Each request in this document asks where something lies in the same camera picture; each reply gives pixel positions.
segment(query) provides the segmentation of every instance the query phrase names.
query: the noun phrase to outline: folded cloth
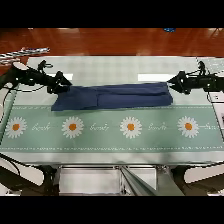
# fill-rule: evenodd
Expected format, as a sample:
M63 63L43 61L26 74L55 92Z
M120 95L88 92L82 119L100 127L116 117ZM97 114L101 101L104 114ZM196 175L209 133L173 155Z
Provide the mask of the folded cloth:
M59 93L52 111L169 106L173 98L165 82L107 86L71 86Z

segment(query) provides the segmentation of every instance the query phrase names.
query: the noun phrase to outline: table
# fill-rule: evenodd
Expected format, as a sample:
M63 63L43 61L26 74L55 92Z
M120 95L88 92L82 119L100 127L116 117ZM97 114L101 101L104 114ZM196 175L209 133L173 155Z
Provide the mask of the table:
M139 73L177 74L180 70L197 70L196 58L173 56L32 57L29 58L28 65L36 68L42 60L54 65L53 68L46 69L47 73L56 73L58 70L73 73L71 82L79 86L139 83ZM33 87L21 85L20 89ZM8 138L5 133L0 150L27 163L186 164L223 161L223 139L206 93L203 90L193 90L190 96L186 96L172 89L170 93L174 102L169 107L56 113L51 112L50 107L57 95L48 94L46 88L29 94L18 92L9 121L15 117L23 117L29 125L16 139ZM62 133L63 121L72 116L81 117L88 130L85 129L87 131L83 131L80 138L70 140L62 134L59 136L59 133ZM140 116L141 123L144 123L141 138L125 138L119 131L119 121L127 116ZM177 128L178 120L185 116L194 118L199 125L200 132L195 138L181 135ZM101 129L98 127L96 130L94 128L97 124L93 124L99 123L99 118L102 118L102 123L98 125ZM99 133L107 127L112 130L113 137L109 138L108 134L102 132L100 135L91 132L95 130L95 133ZM110 142L110 147L103 146L100 138L106 138L105 141Z

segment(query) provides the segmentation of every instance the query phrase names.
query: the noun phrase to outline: white flower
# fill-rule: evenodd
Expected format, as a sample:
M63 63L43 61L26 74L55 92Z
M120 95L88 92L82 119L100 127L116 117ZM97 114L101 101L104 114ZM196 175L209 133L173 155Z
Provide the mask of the white flower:
M186 116L182 117L181 119L179 119L177 126L179 127L178 130L182 131L182 135L188 138L194 138L194 136L197 136L197 134L199 133L199 127L194 118Z
M142 125L140 121L134 117L126 117L120 125L120 131L123 131L123 135L126 138L135 138L141 134Z
M26 121L22 117L14 117L8 122L5 132L8 138L17 138L23 134L26 128Z
M63 122L62 131L64 131L63 135L66 135L66 138L75 138L82 134L83 130L83 121L78 117L69 117Z

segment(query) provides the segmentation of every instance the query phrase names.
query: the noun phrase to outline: wooden floor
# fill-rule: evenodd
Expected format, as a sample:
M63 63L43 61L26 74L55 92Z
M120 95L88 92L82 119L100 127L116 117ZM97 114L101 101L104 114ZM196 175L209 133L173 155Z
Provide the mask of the wooden floor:
M0 29L0 53L22 47L49 47L48 55L224 57L224 29L177 28L174 33L162 28Z

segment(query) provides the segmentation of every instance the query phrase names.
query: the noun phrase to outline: daisy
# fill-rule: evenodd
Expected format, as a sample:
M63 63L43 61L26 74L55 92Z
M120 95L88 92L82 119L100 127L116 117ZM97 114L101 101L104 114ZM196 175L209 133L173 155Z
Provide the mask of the daisy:
M123 135L130 139L139 136L141 134L140 131L142 130L140 121L134 117L126 117L123 119L120 127L120 131L123 132Z
M23 134L26 128L26 121L22 117L14 117L8 122L5 132L8 138L17 138Z
M186 116L182 117L181 119L179 119L177 126L179 127L178 130L182 131L182 135L188 138L194 138L194 136L197 136L197 134L199 133L199 127L194 118Z
M63 122L63 135L66 135L66 138L75 138L76 136L82 134L83 127L84 125L81 119L79 119L78 117L69 117L65 122Z

